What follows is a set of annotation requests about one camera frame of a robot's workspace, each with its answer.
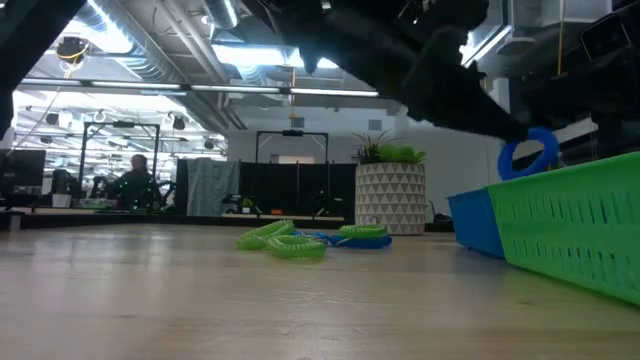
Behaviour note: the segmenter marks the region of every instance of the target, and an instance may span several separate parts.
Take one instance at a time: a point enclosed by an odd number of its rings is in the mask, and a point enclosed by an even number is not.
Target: white geometric planter
[[[426,222],[424,165],[380,163],[356,170],[356,224],[375,217],[390,235],[421,235]]]

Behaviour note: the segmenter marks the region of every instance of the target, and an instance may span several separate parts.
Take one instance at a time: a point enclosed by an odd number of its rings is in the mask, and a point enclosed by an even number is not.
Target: table surface
[[[638,359],[640,309],[396,238],[323,261],[236,250],[241,228],[0,235],[0,359]]]

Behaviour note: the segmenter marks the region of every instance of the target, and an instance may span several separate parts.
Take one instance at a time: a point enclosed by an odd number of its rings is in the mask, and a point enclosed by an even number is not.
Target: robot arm
[[[436,126],[498,137],[526,137],[482,89],[460,46],[487,17],[487,0],[244,0],[285,43],[300,48],[308,73],[322,57]]]

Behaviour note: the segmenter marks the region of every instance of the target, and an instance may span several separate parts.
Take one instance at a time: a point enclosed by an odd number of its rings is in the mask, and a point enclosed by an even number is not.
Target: gray curtain
[[[195,159],[187,161],[189,171],[188,216],[221,216],[222,199],[238,193],[240,164]]]

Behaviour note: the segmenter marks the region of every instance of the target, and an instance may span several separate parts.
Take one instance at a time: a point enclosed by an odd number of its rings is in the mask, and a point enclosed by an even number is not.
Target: blue plastic bin
[[[487,189],[452,196],[448,200],[458,243],[504,259],[500,233]]]

